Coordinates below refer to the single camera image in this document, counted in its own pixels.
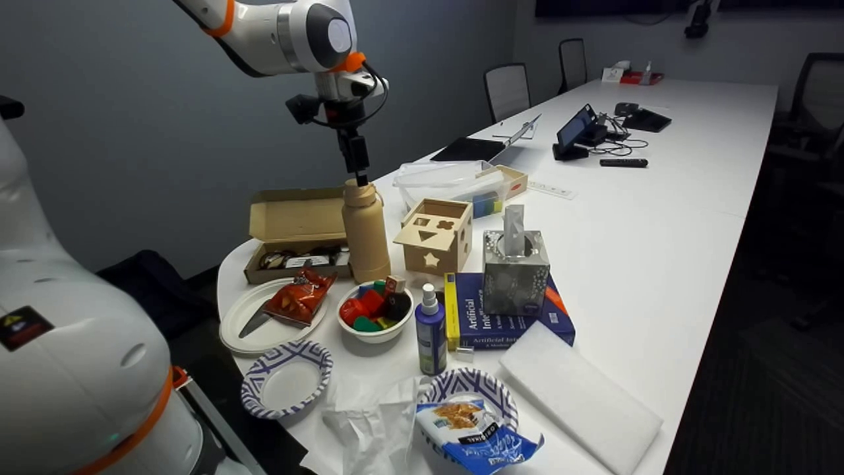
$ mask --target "label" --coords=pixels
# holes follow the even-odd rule
[[[9,352],[17,352],[51,329],[53,324],[43,314],[37,314],[31,306],[23,306],[0,316],[0,344]]]
[[[447,320],[423,322],[416,316],[419,373],[440,376],[447,370]]]

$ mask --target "small box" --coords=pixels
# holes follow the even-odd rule
[[[444,311],[447,311],[447,341],[449,352],[504,352],[519,341],[529,328],[542,320],[554,335],[576,344],[576,324],[564,303],[550,298],[559,296],[554,277],[550,275],[547,296],[536,316],[525,314],[485,314],[482,311],[482,281],[481,273],[457,273],[444,277]]]
[[[504,194],[504,201],[511,201],[517,196],[522,196],[529,191],[529,174],[519,172],[519,168],[510,168],[510,166],[497,166],[502,168],[502,174],[506,176],[506,194]]]
[[[352,277],[341,188],[264,191],[252,201],[249,233],[264,240],[244,270],[252,285],[296,277],[306,257],[327,257],[315,261],[319,273]]]
[[[473,203],[419,201],[402,221],[397,242],[405,246],[410,273],[460,273],[473,250]]]

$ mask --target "clear bottle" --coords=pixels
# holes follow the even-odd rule
[[[390,253],[385,234],[385,203],[373,183],[347,179],[343,225],[356,282],[382,281],[390,275]]]
[[[649,64],[645,67],[641,84],[653,84],[653,76],[654,76],[654,64],[649,62]]]
[[[423,303],[416,306],[416,347],[419,373],[440,376],[447,370],[447,316],[431,282],[423,285]]]

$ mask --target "paper plate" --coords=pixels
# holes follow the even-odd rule
[[[253,418],[286,421],[308,410],[329,377],[332,356],[322,347],[315,341],[286,344],[249,368],[240,402]]]
[[[244,293],[233,303],[233,308],[223,316],[220,341],[236,355],[261,356],[283,344],[308,337],[319,328],[319,322],[324,320],[324,311],[336,308],[332,293],[324,296],[324,300],[308,328],[296,328],[296,324],[283,324],[283,322],[270,320],[266,324],[261,324],[252,335],[240,337],[244,324],[261,308],[261,303],[266,298],[273,298],[289,282],[293,282],[293,277],[270,281],[270,282]]]
[[[502,424],[517,431],[519,413],[510,388],[476,368],[447,370],[419,394],[419,405],[482,399]]]

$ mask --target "plastic container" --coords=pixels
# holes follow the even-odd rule
[[[510,176],[500,168],[476,172],[469,166],[444,166],[406,174],[397,179],[397,188],[402,191],[405,212],[413,212],[424,199],[469,201],[473,220],[477,220],[504,208]]]
[[[416,306],[416,347],[419,373],[440,376],[447,370],[447,316],[431,282],[423,285],[423,303]]]
[[[356,285],[353,291],[348,291],[348,293],[343,296],[337,311],[336,311],[341,329],[348,332],[348,335],[356,337],[356,341],[368,344],[368,347],[378,347],[378,344],[397,341],[397,337],[405,332],[405,328],[406,328],[406,322],[413,320],[413,314],[414,314],[414,296],[413,296],[410,291],[402,291],[402,293],[410,298],[410,306],[406,306],[406,314],[405,314],[393,328],[385,328],[385,329],[378,329],[378,332],[362,332],[362,329],[356,329],[356,328],[348,328],[348,324],[343,322],[343,314],[341,314],[341,311],[343,311],[343,303],[352,300],[352,298],[360,298],[360,293],[368,291],[368,287],[373,287],[373,285],[374,285],[374,282],[362,282],[362,285]]]

